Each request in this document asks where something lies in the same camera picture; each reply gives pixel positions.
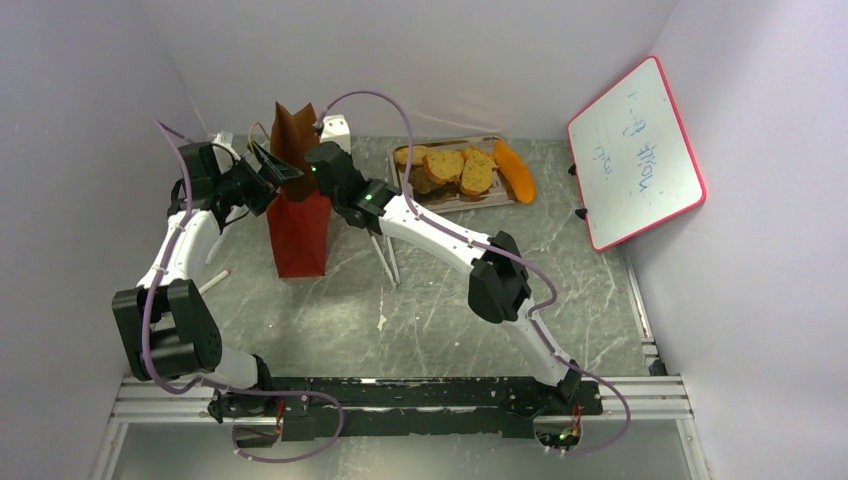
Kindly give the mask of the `metal baking tray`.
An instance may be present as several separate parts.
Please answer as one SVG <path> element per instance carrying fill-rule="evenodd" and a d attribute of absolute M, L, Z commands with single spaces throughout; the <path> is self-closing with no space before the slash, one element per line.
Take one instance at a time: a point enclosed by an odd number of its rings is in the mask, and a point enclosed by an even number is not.
<path fill-rule="evenodd" d="M 484 135 L 477 137 L 425 141 L 416 145 L 426 146 L 430 150 L 456 151 L 460 151 L 468 146 L 475 146 L 491 155 L 493 154 L 494 142 L 497 140 L 502 140 L 502 138 L 497 135 Z M 436 213 L 459 212 L 478 208 L 505 206 L 517 204 L 519 202 L 516 199 L 508 181 L 499 171 L 495 172 L 492 186 L 485 193 L 478 196 L 468 196 L 463 194 L 460 191 L 460 185 L 457 183 L 446 183 L 442 188 L 427 195 L 415 195 L 411 187 L 411 193 L 416 202 Z"/>

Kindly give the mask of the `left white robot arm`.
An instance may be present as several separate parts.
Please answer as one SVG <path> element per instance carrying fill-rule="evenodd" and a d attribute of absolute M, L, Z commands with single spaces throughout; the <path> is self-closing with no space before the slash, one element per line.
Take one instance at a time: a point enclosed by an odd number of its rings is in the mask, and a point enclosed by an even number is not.
<path fill-rule="evenodd" d="M 148 272 L 119 291 L 112 312 L 133 376 L 179 378 L 236 388 L 237 403 L 261 416 L 273 409 L 277 388 L 264 380 L 260 359 L 224 346 L 196 279 L 215 245 L 235 222 L 234 211 L 263 214 L 280 188 L 302 170 L 262 147 L 253 167 L 220 143 L 177 147 L 182 176 L 171 190 L 167 233 Z"/>

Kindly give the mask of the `speckled fake toast slice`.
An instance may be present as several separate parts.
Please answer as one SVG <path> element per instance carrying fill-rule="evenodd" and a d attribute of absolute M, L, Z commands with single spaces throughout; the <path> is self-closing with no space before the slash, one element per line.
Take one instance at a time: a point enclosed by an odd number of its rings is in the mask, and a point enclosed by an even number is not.
<path fill-rule="evenodd" d="M 465 160 L 460 178 L 460 191 L 468 196 L 485 193 L 493 184 L 496 162 L 489 156 L 477 155 Z"/>

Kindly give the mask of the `yellow fake bread slice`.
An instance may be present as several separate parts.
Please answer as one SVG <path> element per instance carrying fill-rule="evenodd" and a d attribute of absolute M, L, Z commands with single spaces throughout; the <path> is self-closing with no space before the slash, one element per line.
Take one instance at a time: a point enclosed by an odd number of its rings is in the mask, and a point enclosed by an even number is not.
<path fill-rule="evenodd" d="M 488 153 L 480 150 L 479 148 L 477 148 L 475 146 L 468 146 L 466 148 L 461 149 L 460 154 L 461 154 L 461 156 L 463 157 L 464 160 L 468 160 L 468 159 L 470 159 L 474 156 L 477 156 L 477 155 L 488 156 Z"/>

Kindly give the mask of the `brown fake bear cookie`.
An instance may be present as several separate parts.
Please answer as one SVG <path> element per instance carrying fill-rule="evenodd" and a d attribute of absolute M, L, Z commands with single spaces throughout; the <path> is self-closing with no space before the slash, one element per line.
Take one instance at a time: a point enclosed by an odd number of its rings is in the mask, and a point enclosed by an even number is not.
<path fill-rule="evenodd" d="M 439 184 L 428 177 L 423 166 L 411 169 L 408 183 L 415 195 L 427 195 L 443 187 L 443 184 Z"/>

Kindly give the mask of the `tan fake bread roll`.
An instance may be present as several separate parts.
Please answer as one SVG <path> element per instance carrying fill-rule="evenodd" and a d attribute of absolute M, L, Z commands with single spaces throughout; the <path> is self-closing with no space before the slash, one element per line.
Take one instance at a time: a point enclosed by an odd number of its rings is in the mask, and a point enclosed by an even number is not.
<path fill-rule="evenodd" d="M 428 154 L 429 148 L 423 145 L 414 145 L 412 148 L 403 147 L 395 151 L 394 161 L 397 165 L 422 166 L 423 159 Z"/>

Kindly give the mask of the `red framed whiteboard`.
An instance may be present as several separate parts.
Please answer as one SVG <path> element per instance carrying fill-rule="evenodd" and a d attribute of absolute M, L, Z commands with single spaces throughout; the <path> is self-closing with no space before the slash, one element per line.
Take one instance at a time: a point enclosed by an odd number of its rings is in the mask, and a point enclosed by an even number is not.
<path fill-rule="evenodd" d="M 592 248 L 701 206 L 707 187 L 660 59 L 645 58 L 566 127 Z"/>

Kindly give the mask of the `aluminium rail frame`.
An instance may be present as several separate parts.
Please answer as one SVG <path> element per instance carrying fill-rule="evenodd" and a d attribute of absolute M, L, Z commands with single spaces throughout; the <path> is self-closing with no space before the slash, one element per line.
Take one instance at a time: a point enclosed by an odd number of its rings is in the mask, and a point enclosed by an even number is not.
<path fill-rule="evenodd" d="M 263 358 L 282 377 L 362 378 L 373 386 L 467 377 L 502 381 L 530 369 L 498 326 L 468 308 L 465 276 L 444 263 L 399 250 L 393 286 L 371 252 L 332 259 L 322 277 L 281 279 L 268 261 L 231 261 L 230 275 L 205 301 L 224 344 Z M 287 438 L 253 460 L 235 454 L 230 429 L 208 414 L 210 388 L 172 395 L 133 378 L 119 388 L 117 422 L 150 424 L 145 445 L 126 440 L 120 469 L 174 479 L 710 479 L 689 389 L 665 360 L 655 300 L 635 263 L 614 251 L 537 258 L 555 282 L 555 304 L 542 318 L 559 344 L 605 379 L 601 415 L 585 417 L 571 455 L 501 429 L 472 435 L 403 434 Z"/>

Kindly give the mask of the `orange fake bread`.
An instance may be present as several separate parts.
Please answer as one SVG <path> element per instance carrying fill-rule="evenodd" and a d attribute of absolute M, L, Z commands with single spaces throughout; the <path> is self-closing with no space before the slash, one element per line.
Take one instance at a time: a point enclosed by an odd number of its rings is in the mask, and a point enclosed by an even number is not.
<path fill-rule="evenodd" d="M 537 190 L 534 177 L 525 161 L 503 140 L 494 142 L 493 155 L 516 199 L 522 204 L 533 203 Z"/>

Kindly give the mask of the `red brown paper bag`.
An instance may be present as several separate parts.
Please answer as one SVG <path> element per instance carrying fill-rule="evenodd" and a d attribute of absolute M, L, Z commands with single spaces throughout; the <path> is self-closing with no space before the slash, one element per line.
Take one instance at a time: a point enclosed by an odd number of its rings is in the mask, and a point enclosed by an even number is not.
<path fill-rule="evenodd" d="M 320 277 L 326 272 L 330 200 L 321 196 L 307 152 L 319 144 L 317 116 L 308 103 L 290 112 L 275 104 L 270 153 L 303 171 L 281 189 L 265 217 L 277 274 L 280 278 Z"/>

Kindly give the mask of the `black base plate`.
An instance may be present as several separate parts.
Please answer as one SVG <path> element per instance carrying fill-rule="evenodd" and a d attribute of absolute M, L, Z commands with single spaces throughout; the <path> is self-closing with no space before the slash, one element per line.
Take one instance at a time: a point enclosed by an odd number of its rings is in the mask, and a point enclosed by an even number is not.
<path fill-rule="evenodd" d="M 250 428 L 242 446 L 272 439 L 499 434 L 535 439 L 545 417 L 595 416 L 599 387 L 571 382 L 558 389 L 532 377 L 409 379 L 274 377 L 260 395 L 216 391 L 207 414 Z"/>

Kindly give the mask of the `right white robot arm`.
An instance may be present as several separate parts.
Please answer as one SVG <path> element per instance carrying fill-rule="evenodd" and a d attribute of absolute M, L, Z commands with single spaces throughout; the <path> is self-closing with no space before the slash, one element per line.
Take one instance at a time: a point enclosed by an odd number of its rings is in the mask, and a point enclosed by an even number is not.
<path fill-rule="evenodd" d="M 367 179 L 335 142 L 311 148 L 306 162 L 319 192 L 348 225 L 403 240 L 465 275 L 467 303 L 482 320 L 503 327 L 541 385 L 539 398 L 562 414 L 578 399 L 579 366 L 554 340 L 529 285 L 529 263 L 514 238 L 467 230 L 404 196 L 383 180 Z"/>

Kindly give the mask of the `metal tongs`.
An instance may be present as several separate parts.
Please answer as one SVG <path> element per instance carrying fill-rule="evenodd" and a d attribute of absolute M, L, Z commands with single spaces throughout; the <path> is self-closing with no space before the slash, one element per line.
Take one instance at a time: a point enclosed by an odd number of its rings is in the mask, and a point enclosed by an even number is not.
<path fill-rule="evenodd" d="M 371 232 L 369 232 L 368 235 L 371 244 L 377 253 L 378 259 L 380 260 L 384 273 L 388 276 L 392 287 L 397 289 L 401 280 L 392 239 L 388 236 L 377 235 Z"/>

